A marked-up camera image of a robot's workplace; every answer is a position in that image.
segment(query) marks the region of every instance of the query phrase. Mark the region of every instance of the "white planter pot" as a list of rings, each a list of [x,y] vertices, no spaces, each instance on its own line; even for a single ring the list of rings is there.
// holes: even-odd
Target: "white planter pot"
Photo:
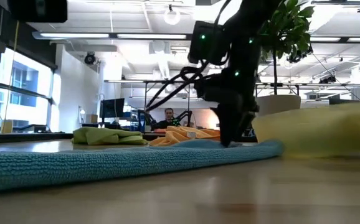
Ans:
[[[289,110],[300,109],[300,96],[296,95],[270,95],[256,98],[259,105],[257,116],[265,116]]]

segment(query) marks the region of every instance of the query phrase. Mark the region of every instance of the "desk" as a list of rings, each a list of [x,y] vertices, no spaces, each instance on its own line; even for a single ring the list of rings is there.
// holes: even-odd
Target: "desk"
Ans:
[[[68,140],[0,151],[102,149]],[[360,161],[270,159],[0,194],[0,223],[360,223]]]

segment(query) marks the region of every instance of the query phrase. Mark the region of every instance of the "blue microfiber towel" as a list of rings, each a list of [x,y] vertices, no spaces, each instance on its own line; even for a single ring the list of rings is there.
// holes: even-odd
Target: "blue microfiber towel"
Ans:
[[[256,146],[185,141],[170,147],[135,147],[56,153],[0,152],[0,190],[134,177],[280,156],[283,144]]]

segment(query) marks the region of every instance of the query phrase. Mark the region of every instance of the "green leaves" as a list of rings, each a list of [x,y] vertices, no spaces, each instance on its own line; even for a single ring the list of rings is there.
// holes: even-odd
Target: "green leaves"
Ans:
[[[314,6],[308,6],[298,13],[299,17],[311,18],[315,12]]]
[[[262,59],[267,59],[269,54],[275,53],[278,58],[283,54],[292,54],[296,51],[306,51],[310,44],[309,18],[314,13],[314,7],[309,6],[300,10],[303,4],[298,0],[282,2],[273,17],[267,21],[261,30],[263,44]]]
[[[298,4],[298,0],[289,0],[287,3],[287,10],[290,11]]]

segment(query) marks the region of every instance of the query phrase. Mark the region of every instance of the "wall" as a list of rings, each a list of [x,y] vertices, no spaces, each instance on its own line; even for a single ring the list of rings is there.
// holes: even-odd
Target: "wall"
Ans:
[[[54,75],[51,128],[71,133],[80,127],[79,106],[86,114],[97,113],[100,75],[69,54],[63,45],[57,46],[56,64],[59,68]]]

